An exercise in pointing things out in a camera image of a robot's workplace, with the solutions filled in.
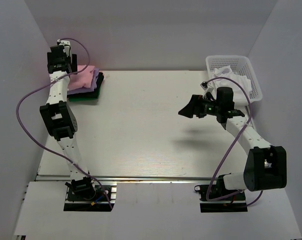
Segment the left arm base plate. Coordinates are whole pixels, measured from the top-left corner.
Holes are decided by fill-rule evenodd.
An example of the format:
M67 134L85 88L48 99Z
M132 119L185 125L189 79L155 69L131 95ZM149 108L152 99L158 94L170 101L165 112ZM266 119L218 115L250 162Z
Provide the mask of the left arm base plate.
M95 192L89 197L83 197L76 194L67 185L67 191L64 201L64 212L111 212L115 204L115 186L103 185L105 192L108 195L109 202L100 185L95 185Z

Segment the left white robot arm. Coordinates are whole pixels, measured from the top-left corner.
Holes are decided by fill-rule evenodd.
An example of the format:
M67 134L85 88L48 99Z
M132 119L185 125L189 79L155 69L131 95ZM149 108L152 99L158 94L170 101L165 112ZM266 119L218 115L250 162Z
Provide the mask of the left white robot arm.
M88 177L88 169L82 161L76 141L77 120L67 103L70 73L77 71L76 55L71 54L70 42L59 40L47 53L47 68L50 78L49 97L40 107L40 114L48 130L67 158L70 183L66 185L76 195L92 199L96 195L96 186Z

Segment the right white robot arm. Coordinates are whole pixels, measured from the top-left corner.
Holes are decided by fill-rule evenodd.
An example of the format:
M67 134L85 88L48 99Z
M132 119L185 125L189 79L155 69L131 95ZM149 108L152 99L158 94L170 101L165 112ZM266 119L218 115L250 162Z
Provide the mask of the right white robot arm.
M239 109L235 109L233 90L219 87L217 95L210 90L204 95L192 95L189 103L178 114L187 118L215 116L217 122L230 133L244 149L247 160L243 172L221 175L217 195L226 200L235 190L251 192L282 189L287 185L287 153L282 146L274 146L263 139Z

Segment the pink t-shirt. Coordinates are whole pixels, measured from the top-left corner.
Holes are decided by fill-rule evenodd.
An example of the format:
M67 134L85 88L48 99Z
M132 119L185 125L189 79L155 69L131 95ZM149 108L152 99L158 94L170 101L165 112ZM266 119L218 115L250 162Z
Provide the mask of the pink t-shirt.
M95 69L95 66L89 65L84 71L72 75L68 84L68 91L93 90Z

